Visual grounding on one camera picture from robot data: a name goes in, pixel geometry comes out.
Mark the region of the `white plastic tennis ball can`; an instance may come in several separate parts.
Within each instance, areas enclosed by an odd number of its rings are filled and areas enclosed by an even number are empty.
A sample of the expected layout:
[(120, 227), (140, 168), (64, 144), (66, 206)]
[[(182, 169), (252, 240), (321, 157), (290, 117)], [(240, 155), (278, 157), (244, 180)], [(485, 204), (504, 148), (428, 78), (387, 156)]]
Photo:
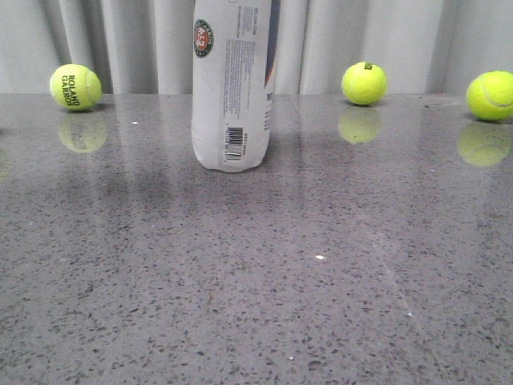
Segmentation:
[(192, 146), (207, 169), (243, 172), (267, 151), (281, 4), (197, 1)]

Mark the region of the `Wilson tennis ball behind can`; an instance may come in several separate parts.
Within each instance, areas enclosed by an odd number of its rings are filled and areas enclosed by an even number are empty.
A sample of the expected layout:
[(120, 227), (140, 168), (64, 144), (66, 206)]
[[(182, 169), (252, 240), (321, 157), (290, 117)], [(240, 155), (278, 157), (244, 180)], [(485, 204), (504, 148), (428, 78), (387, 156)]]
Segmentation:
[(371, 105), (385, 94), (386, 73), (370, 62), (355, 63), (342, 76), (341, 90), (351, 103)]

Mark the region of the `Roland Garros tennis ball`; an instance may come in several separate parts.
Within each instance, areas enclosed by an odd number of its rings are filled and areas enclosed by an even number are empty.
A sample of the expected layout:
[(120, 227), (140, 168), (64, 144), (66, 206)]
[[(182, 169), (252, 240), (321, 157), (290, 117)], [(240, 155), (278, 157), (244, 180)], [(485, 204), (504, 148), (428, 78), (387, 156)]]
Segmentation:
[(90, 110), (103, 95), (97, 74), (79, 64), (57, 68), (50, 77), (49, 88), (53, 100), (69, 111)]

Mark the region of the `yellow tennis ball far right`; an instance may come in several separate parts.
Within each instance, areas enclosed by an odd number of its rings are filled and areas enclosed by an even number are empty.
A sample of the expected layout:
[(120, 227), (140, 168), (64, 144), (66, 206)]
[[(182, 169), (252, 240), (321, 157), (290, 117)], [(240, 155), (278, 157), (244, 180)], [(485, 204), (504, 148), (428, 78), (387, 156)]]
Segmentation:
[(512, 115), (512, 73), (482, 73), (469, 84), (466, 101), (470, 113), (481, 120), (508, 118)]

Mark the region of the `grey pleated curtain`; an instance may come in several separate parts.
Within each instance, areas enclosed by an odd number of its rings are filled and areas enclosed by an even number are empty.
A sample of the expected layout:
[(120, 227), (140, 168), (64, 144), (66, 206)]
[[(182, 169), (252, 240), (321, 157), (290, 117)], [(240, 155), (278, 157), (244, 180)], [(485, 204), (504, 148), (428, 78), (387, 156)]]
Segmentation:
[[(4, 1), (1, 91), (46, 93), (66, 63), (91, 68), (106, 93), (192, 90), (192, 1)], [(485, 71), (512, 69), (509, 1), (284, 1), (275, 90), (333, 94), (359, 61), (393, 94), (463, 93)]]

